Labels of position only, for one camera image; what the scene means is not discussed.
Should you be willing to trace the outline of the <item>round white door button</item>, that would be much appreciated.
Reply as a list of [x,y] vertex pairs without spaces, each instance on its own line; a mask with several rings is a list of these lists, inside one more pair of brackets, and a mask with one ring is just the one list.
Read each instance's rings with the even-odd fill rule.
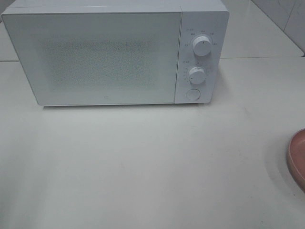
[[191,90],[187,91],[187,93],[186,93],[186,98],[188,100],[192,100],[192,101],[198,100],[200,98],[200,96],[201,96],[201,93],[197,89],[191,89]]

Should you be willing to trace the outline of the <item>white timer knob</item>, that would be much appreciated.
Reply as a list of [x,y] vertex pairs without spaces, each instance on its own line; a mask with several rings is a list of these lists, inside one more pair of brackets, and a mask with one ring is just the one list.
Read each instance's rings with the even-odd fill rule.
[[193,67],[188,72],[188,78],[192,84],[202,84],[206,77],[206,70],[202,67]]

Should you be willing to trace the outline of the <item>white microwave door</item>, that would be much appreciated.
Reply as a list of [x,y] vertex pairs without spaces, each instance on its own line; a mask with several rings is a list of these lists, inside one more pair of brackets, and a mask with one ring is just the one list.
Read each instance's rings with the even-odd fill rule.
[[173,103],[181,14],[15,14],[3,21],[43,106]]

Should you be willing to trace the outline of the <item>pink round plate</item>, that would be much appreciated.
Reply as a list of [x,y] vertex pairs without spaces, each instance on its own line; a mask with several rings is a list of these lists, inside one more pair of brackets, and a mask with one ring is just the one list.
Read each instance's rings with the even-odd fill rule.
[[296,132],[288,145],[287,167],[296,184],[305,191],[305,130]]

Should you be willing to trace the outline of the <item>upper white power knob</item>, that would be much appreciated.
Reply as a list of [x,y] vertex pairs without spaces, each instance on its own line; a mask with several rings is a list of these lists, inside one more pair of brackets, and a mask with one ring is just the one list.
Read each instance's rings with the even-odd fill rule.
[[193,39],[192,47],[196,56],[206,56],[211,52],[212,39],[206,34],[200,34]]

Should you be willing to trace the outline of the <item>white microwave oven body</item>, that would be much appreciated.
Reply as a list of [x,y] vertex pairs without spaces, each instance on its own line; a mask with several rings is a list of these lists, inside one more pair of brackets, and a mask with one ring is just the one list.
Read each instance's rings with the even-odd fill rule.
[[[181,14],[181,24],[175,96],[172,104],[208,103],[212,98],[229,19],[228,9],[219,0],[17,0],[6,8],[1,19],[3,21],[4,15],[15,14],[174,12]],[[212,39],[211,52],[203,57],[196,56],[192,47],[193,39],[200,34],[206,34]],[[190,83],[188,72],[193,67],[206,70],[207,77],[202,84]],[[200,91],[198,100],[186,98],[187,91],[191,89]]]

